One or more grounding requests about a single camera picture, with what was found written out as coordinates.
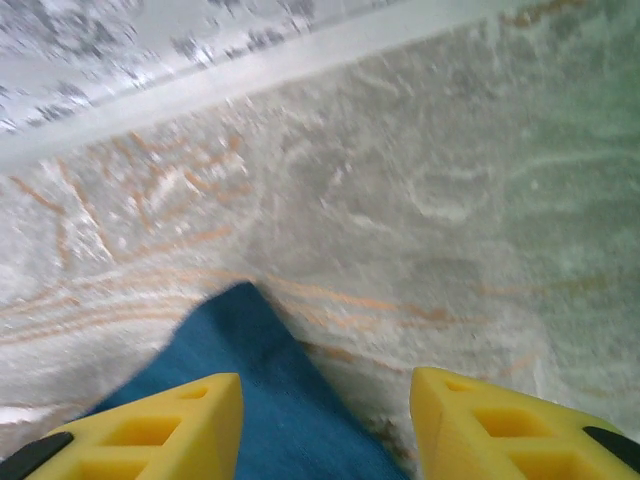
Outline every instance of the blue cloth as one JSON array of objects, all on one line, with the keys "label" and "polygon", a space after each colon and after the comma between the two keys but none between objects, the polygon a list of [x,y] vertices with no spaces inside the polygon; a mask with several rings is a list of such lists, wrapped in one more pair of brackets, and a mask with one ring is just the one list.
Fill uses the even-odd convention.
[{"label": "blue cloth", "polygon": [[169,346],[91,413],[221,372],[242,379],[237,480],[406,480],[250,283],[196,308]]}]

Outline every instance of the blue fabric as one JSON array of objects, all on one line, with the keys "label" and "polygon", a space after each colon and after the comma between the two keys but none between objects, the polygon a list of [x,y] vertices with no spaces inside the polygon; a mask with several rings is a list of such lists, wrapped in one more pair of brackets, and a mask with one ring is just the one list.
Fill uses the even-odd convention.
[{"label": "blue fabric", "polygon": [[91,413],[221,372],[242,379],[236,479],[407,478],[249,283],[194,310],[169,346]]}]

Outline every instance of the yellow plastic part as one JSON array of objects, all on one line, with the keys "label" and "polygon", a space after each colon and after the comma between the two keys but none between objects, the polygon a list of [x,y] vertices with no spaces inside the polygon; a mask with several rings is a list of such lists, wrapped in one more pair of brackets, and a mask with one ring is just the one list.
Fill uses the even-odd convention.
[{"label": "yellow plastic part", "polygon": [[607,422],[436,368],[418,368],[411,416],[428,480],[638,480],[582,428]]},{"label": "yellow plastic part", "polygon": [[240,377],[218,374],[68,423],[75,439],[27,480],[232,480]]}]

